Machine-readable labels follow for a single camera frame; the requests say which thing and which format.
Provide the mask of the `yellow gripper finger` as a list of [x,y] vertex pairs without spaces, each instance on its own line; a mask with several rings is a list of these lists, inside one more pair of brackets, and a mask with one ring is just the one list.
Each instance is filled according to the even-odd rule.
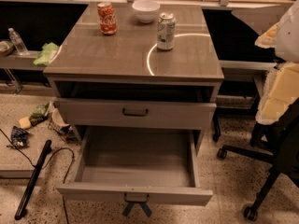
[[256,121],[270,125],[278,121],[299,98],[299,63],[285,62],[272,68],[266,77]]
[[265,33],[260,35],[256,39],[254,45],[263,49],[274,48],[277,44],[277,29],[278,23],[274,24]]

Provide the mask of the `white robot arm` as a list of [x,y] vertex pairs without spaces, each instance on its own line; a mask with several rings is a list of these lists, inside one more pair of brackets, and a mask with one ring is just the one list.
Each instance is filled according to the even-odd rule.
[[299,98],[299,0],[267,32],[256,41],[257,47],[274,48],[282,59],[272,68],[264,83],[256,121],[273,124]]

